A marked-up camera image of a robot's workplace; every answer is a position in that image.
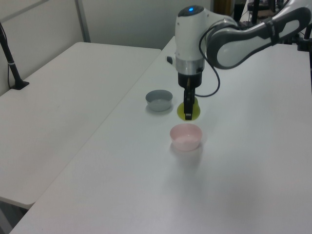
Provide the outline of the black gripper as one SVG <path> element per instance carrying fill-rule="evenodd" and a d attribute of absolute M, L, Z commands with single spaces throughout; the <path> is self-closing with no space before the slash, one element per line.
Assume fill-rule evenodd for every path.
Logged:
<path fill-rule="evenodd" d="M 184 90 L 183 106 L 184 115 L 186 120 L 192 120 L 193 104 L 195 103 L 195 88 L 199 87 L 202 83 L 202 73 L 195 75 L 185 75 L 178 73 L 179 86 L 186 88 Z"/>

